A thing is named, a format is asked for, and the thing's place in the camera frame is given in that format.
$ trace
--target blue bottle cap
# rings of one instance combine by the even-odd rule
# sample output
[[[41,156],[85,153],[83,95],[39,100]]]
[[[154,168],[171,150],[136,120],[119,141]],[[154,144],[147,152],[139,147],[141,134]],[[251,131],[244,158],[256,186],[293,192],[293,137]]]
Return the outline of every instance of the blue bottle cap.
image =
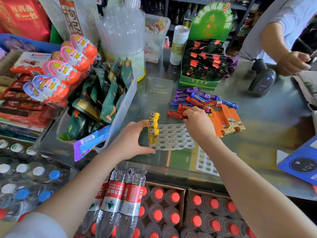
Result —
[[[43,191],[42,193],[39,194],[39,202],[44,202],[51,196],[52,196],[51,191]]]
[[[61,172],[59,170],[53,170],[50,172],[49,177],[52,180],[58,179],[58,177],[61,175]]]
[[[22,188],[17,190],[16,194],[15,194],[15,198],[17,200],[22,200],[24,198],[26,198],[29,195],[30,191],[26,188]]]

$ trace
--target person's right hand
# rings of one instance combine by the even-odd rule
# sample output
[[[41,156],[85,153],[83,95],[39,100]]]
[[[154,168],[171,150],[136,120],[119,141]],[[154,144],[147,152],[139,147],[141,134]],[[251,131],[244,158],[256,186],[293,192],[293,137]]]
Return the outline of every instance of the person's right hand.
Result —
[[[206,140],[206,138],[216,138],[215,128],[204,110],[198,107],[192,107],[183,112],[186,128],[190,136],[197,142]]]
[[[282,76],[289,76],[311,68],[305,62],[310,60],[310,56],[301,52],[289,52],[279,62],[277,62],[277,71]]]

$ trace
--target white bottle cap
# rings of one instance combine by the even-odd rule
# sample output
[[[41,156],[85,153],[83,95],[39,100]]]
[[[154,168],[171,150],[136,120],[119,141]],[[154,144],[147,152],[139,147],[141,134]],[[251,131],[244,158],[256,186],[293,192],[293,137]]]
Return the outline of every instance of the white bottle cap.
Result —
[[[6,148],[9,146],[9,142],[4,140],[4,139],[1,139],[0,140],[0,148]]]
[[[24,173],[28,170],[29,166],[27,164],[19,164],[17,166],[17,172]]]
[[[4,194],[10,194],[15,191],[16,185],[15,184],[6,184],[2,187],[1,192]]]
[[[45,171],[45,168],[38,166],[38,167],[33,169],[33,174],[35,176],[41,176],[44,173],[44,171]]]
[[[28,155],[37,155],[37,152],[36,151],[34,151],[34,150],[32,150],[32,147],[28,147],[27,148],[27,150],[26,150],[26,153],[28,154]]]
[[[24,147],[23,147],[23,145],[22,144],[13,144],[12,146],[11,146],[11,148],[10,148],[13,152],[21,152],[23,149],[24,149]]]
[[[10,170],[9,164],[0,164],[0,173],[4,174]]]

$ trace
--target person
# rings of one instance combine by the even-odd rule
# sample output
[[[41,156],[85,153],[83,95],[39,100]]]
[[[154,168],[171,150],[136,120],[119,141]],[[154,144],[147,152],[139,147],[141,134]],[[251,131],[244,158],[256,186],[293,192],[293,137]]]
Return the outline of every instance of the person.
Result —
[[[247,35],[239,56],[277,64],[283,76],[308,70],[311,54],[291,48],[316,12],[317,0],[275,0]]]
[[[203,110],[192,107],[184,115],[188,117],[184,122],[189,134],[217,167],[229,195],[256,237],[316,238],[315,224],[224,145]],[[155,153],[138,144],[140,132],[147,125],[147,120],[129,123],[107,149],[3,238],[73,237],[113,167],[137,154]]]

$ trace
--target light blue shirt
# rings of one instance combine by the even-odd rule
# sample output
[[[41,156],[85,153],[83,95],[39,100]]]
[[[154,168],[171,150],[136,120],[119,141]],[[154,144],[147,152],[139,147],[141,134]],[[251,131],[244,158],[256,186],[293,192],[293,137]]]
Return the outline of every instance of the light blue shirt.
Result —
[[[243,42],[239,56],[246,59],[263,58],[265,63],[276,64],[263,51],[260,34],[271,22],[282,25],[284,43],[291,50],[294,42],[317,12],[317,0],[275,0],[262,14]]]

